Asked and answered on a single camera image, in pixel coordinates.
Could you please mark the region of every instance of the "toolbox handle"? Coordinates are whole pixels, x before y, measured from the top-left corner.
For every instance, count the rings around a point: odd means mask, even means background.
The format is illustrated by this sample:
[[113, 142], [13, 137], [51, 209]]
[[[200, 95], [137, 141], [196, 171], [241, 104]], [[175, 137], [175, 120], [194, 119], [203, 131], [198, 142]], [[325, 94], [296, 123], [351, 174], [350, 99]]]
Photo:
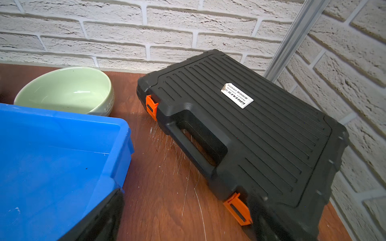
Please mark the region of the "toolbox handle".
[[185, 136], [185, 134], [178, 128], [175, 122], [167, 124], [166, 128], [170, 131], [178, 146], [189, 157], [193, 164], [197, 167], [199, 172], [207, 179], [211, 179], [211, 175], [215, 167], [208, 162], [208, 160], [201, 154], [201, 152], [193, 145], [193, 143]]

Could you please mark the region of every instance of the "light green ceramic bowl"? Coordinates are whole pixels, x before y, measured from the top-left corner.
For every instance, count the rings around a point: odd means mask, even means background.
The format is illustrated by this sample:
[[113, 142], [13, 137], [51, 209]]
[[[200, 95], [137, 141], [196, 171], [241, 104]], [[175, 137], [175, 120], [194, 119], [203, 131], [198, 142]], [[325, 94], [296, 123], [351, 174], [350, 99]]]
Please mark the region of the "light green ceramic bowl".
[[108, 76], [89, 67], [68, 67], [37, 77], [17, 94], [15, 105], [108, 116], [114, 90]]

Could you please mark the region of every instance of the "brick wall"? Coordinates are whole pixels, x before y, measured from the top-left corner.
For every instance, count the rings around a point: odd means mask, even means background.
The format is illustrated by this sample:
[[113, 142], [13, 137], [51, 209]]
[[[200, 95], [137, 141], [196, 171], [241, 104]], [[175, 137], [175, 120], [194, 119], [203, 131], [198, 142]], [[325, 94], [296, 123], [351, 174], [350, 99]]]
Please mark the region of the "brick wall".
[[220, 49], [263, 74], [302, 0], [0, 0], [0, 61], [149, 72]]
[[361, 241], [386, 237], [385, 16], [385, 0], [331, 0], [276, 81], [347, 128], [332, 198]]

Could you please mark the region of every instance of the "bowl rim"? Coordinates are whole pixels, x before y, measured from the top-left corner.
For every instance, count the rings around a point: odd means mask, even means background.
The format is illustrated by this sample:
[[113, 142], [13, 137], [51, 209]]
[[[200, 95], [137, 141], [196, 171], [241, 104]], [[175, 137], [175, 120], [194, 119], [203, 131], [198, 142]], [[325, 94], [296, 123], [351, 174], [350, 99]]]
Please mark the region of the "bowl rim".
[[24, 90], [24, 89], [27, 89], [29, 85], [31, 85], [33, 82], [36, 82], [38, 81], [38, 79], [40, 78], [43, 78], [45, 75], [49, 75], [49, 74], [52, 74], [54, 72], [60, 72], [60, 71], [63, 71], [63, 70], [68, 70], [68, 69], [91, 69], [93, 71], [97, 71], [99, 73], [102, 73], [102, 75], [104, 75], [107, 79], [108, 79], [108, 83], [109, 83], [109, 89], [108, 89], [108, 92], [107, 92], [107, 95], [106, 97], [103, 99], [103, 101], [101, 101], [95, 108], [93, 108], [92, 110], [90, 110], [89, 112], [85, 113], [85, 114], [90, 114], [92, 113], [94, 110], [98, 109], [100, 106], [102, 106], [102, 104], [105, 103], [105, 101], [107, 100], [107, 98], [110, 96], [111, 94], [111, 90], [112, 90], [112, 84], [111, 84], [111, 80], [110, 78], [107, 76], [107, 74], [105, 74], [103, 71], [99, 70], [99, 69], [95, 69], [95, 68], [92, 68], [92, 67], [85, 67], [85, 66], [71, 66], [71, 67], [65, 67], [65, 68], [60, 68], [60, 69], [55, 69], [53, 71], [50, 71], [50, 72], [47, 72], [45, 74], [42, 74], [38, 77], [36, 77], [35, 79], [31, 80], [29, 83], [27, 83], [23, 88], [21, 88], [21, 90], [19, 90], [19, 92], [17, 93], [15, 99], [14, 99], [14, 104], [17, 100], [18, 97], [20, 97], [20, 93]]

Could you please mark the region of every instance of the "sticker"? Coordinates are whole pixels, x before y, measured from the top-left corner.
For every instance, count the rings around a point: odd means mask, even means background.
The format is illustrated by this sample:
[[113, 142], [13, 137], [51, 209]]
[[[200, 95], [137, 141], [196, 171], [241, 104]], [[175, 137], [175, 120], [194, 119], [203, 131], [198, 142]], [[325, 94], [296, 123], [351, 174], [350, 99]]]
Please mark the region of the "sticker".
[[224, 87], [221, 89], [221, 92], [226, 95], [229, 99], [233, 100], [239, 107], [244, 109], [249, 103], [253, 101], [253, 99], [247, 96], [246, 93], [239, 90], [236, 86], [231, 83], [226, 83]]

